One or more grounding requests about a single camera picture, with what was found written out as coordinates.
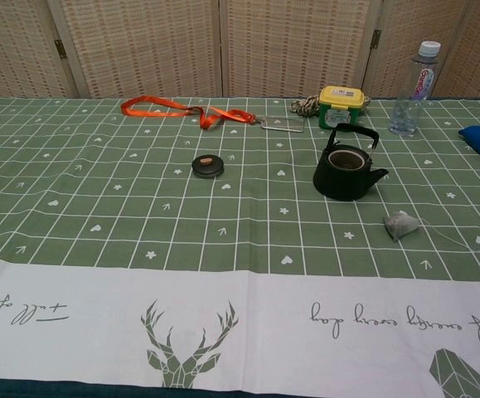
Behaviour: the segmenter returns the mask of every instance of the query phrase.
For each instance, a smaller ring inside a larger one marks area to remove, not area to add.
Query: deer head print
[[[155,336],[154,328],[164,312],[158,313],[155,309],[155,303],[151,304],[146,312],[146,316],[141,318],[142,324],[148,332],[148,337],[154,349],[162,352],[165,361],[161,360],[157,353],[148,350],[148,363],[154,369],[162,372],[162,386],[172,388],[192,388],[193,382],[199,373],[213,369],[220,359],[220,353],[214,351],[223,343],[230,330],[238,323],[235,317],[235,310],[229,302],[229,310],[225,311],[225,317],[220,314],[217,317],[220,320],[221,333],[212,344],[206,344],[206,331],[203,328],[203,336],[199,347],[194,353],[181,363],[172,349],[171,335],[172,328],[166,337],[166,343],[159,342]]]

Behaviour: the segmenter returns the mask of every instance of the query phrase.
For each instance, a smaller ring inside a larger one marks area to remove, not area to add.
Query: bottle label
[[[336,127],[340,123],[350,123],[350,119],[350,112],[342,109],[329,109],[324,115],[324,122],[328,127]]]
[[[349,90],[344,90],[344,89],[334,89],[332,90],[332,95],[340,95],[343,97],[353,97],[354,92]]]
[[[431,69],[423,69],[420,71],[419,81],[416,83],[413,92],[413,100],[421,100],[429,94],[429,88],[433,83],[434,73]]]

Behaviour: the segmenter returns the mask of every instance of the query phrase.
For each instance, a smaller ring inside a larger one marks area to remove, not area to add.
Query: tea bag string
[[[480,249],[479,249],[479,250],[474,250],[474,249],[472,249],[470,246],[465,245],[465,244],[462,243],[462,242],[458,242],[458,241],[456,241],[455,239],[450,238],[449,236],[443,234],[443,233],[440,232],[437,228],[435,228],[434,226],[432,226],[431,223],[430,223],[429,221],[427,221],[426,219],[420,218],[420,220],[424,223],[424,224],[423,224],[424,226],[427,226],[428,228],[431,228],[433,231],[435,231],[437,234],[441,235],[443,238],[445,238],[445,239],[447,239],[447,240],[451,240],[453,243],[456,243],[457,245],[462,246],[462,247],[464,247],[465,249],[468,249],[468,250],[472,251],[473,253],[480,253]]]

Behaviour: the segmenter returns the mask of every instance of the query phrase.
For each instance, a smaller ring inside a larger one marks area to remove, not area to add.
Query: rope
[[[363,108],[371,102],[371,97],[365,97]],[[291,103],[291,111],[304,118],[319,116],[319,96],[310,95],[306,99],[297,99]]]

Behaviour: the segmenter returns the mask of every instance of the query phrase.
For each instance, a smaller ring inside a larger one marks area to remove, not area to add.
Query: bottle cap
[[[436,41],[422,41],[420,44],[419,55],[420,56],[437,56],[440,50],[440,43]]]

